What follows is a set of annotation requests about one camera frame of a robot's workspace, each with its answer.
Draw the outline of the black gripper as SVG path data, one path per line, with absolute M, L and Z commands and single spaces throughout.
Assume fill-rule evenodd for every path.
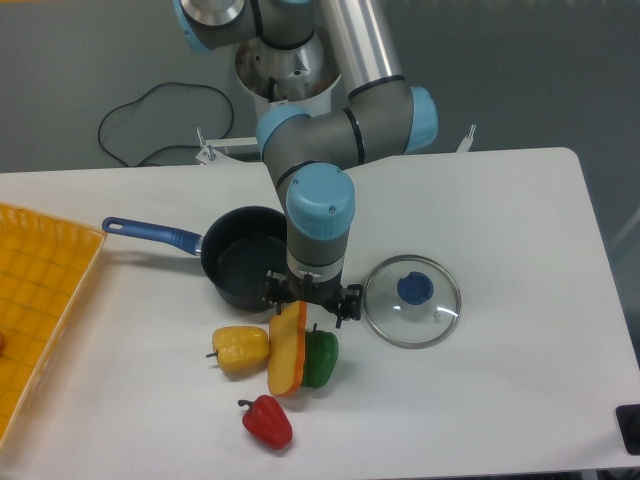
M 343 287 L 337 278 L 317 282 L 309 274 L 299 278 L 290 271 L 267 272 L 262 287 L 263 301 L 274 306 L 277 315 L 282 313 L 283 304 L 305 301 L 327 306 L 336 318 L 336 328 L 345 321 L 361 319 L 362 296 L 361 284 Z

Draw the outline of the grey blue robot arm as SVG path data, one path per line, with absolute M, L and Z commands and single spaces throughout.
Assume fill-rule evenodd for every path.
M 284 55 L 302 60 L 321 50 L 314 14 L 323 13 L 349 103 L 314 116 L 271 90 L 272 107 L 260 118 L 256 139 L 282 209 L 225 214 L 205 235 L 201 258 L 233 307 L 262 312 L 302 300 L 339 321 L 359 319 L 364 288 L 342 282 L 355 215 L 348 170 L 419 150 L 438 132 L 435 104 L 426 89 L 406 82 L 380 4 L 178 1 L 174 10 L 195 48 L 256 44 L 271 85 Z

